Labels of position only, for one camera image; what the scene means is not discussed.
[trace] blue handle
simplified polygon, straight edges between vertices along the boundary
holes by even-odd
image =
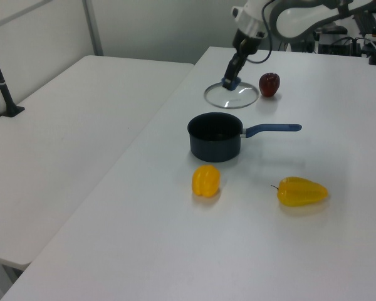
[[[302,129],[300,124],[258,124],[245,131],[245,138],[252,137],[259,132],[297,132]]]

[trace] bell pepper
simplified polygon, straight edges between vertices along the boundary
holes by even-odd
[[[207,198],[219,190],[220,172],[212,165],[200,166],[192,176],[192,191],[197,196]]]
[[[277,197],[286,206],[303,206],[327,198],[328,191],[322,185],[301,177],[286,177],[280,181]]]

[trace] black saucepan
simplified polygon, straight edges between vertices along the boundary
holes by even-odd
[[[226,113],[206,113],[188,124],[191,152],[206,162],[224,162],[236,157],[241,137],[249,138],[264,131],[297,132],[299,124],[259,124],[243,129],[243,123]]]

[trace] tabletop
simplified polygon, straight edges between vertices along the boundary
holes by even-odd
[[[0,118],[0,263],[35,259],[192,68],[86,56]]]
[[[277,94],[218,109],[203,92],[233,53],[207,50],[3,301],[376,300],[376,66],[273,52],[240,76],[257,85],[276,72]],[[205,162],[187,124],[204,112],[303,128],[243,139],[236,158],[214,164],[218,195],[202,199],[191,177]],[[270,185],[287,176],[330,196],[283,206]]]

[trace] red apple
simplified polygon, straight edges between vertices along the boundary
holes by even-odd
[[[264,97],[272,97],[280,87],[280,77],[275,73],[266,73],[259,80],[259,88]]]

